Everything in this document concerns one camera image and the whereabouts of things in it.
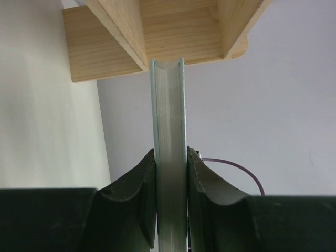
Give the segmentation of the pale green Great Gatsby book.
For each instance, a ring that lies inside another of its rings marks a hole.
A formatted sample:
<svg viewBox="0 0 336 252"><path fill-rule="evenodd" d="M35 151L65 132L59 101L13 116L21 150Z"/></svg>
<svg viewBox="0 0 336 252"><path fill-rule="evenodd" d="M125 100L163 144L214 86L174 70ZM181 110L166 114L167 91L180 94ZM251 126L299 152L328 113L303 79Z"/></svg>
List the pale green Great Gatsby book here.
<svg viewBox="0 0 336 252"><path fill-rule="evenodd" d="M187 250L184 59L150 62L159 251Z"/></svg>

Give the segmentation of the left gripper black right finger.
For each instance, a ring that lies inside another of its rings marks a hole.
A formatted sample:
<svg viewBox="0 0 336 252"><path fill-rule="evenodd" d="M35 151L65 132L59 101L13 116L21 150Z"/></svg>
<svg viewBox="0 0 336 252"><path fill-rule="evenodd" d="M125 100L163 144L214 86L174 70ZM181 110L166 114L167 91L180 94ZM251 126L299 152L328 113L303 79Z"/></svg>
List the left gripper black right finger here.
<svg viewBox="0 0 336 252"><path fill-rule="evenodd" d="M251 196L187 149L192 251L335 251L335 197Z"/></svg>

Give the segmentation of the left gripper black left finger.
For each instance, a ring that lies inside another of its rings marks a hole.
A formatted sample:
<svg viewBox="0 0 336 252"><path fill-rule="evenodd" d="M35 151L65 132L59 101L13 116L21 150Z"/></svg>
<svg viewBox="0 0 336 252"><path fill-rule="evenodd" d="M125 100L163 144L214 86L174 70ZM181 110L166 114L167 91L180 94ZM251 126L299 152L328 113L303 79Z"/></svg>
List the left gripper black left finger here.
<svg viewBox="0 0 336 252"><path fill-rule="evenodd" d="M1 190L1 251L149 251L156 226L155 160L95 188Z"/></svg>

